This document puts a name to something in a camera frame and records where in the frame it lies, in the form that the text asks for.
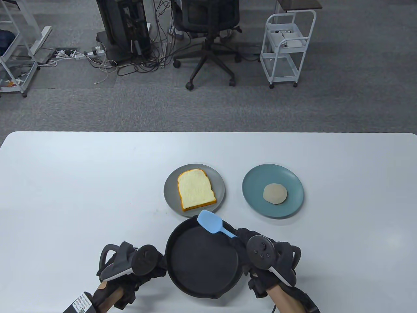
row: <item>spatula head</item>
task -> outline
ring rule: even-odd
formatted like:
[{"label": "spatula head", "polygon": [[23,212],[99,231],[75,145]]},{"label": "spatula head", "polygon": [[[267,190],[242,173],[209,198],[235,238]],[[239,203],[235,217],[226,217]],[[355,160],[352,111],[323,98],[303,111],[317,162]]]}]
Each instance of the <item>spatula head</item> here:
[{"label": "spatula head", "polygon": [[203,210],[197,217],[199,224],[208,232],[216,234],[223,228],[223,220],[216,214]]}]

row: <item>forearm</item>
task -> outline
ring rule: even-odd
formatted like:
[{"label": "forearm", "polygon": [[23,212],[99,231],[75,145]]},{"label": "forearm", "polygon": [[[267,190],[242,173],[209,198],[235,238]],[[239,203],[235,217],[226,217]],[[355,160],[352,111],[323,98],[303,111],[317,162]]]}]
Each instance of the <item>forearm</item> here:
[{"label": "forearm", "polygon": [[301,303],[287,295],[279,286],[266,291],[280,313],[306,313]]}]

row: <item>chair backrest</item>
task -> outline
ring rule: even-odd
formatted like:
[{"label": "chair backrest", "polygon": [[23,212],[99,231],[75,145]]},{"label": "chair backrest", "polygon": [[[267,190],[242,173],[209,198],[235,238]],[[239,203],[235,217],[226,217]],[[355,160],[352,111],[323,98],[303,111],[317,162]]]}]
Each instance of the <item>chair backrest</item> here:
[{"label": "chair backrest", "polygon": [[239,0],[181,0],[182,18],[178,6],[173,7],[178,29],[193,33],[217,33],[239,24]]}]

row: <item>wrist strap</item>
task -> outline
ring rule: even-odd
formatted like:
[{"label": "wrist strap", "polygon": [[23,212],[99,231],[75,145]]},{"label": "wrist strap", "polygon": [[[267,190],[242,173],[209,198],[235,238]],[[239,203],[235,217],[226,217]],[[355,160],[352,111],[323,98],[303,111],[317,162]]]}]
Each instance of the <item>wrist strap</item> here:
[{"label": "wrist strap", "polygon": [[[253,292],[255,293],[256,298],[264,298],[268,295],[258,278],[251,276],[251,280],[248,282],[248,285],[249,289],[253,290]],[[302,290],[296,287],[288,287],[283,282],[280,282],[278,286],[280,286],[281,289],[287,295],[294,298],[295,300],[298,300],[304,307],[306,313],[320,313],[320,310],[317,308],[317,305]]]},{"label": "wrist strap", "polygon": [[280,282],[278,285],[287,295],[295,300],[298,300],[303,305],[307,313],[320,313],[317,305],[306,293],[296,287],[288,287],[283,282]]}]

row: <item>black frying pan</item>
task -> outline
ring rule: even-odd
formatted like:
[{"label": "black frying pan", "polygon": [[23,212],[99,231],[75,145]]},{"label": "black frying pan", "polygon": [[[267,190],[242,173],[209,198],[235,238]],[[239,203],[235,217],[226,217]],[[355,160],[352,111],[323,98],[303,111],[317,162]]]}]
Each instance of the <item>black frying pan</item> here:
[{"label": "black frying pan", "polygon": [[[235,232],[226,222],[223,226]],[[232,289],[242,275],[238,255],[228,237],[206,231],[197,222],[197,215],[172,232],[165,254],[171,280],[193,297],[217,299]]]}]

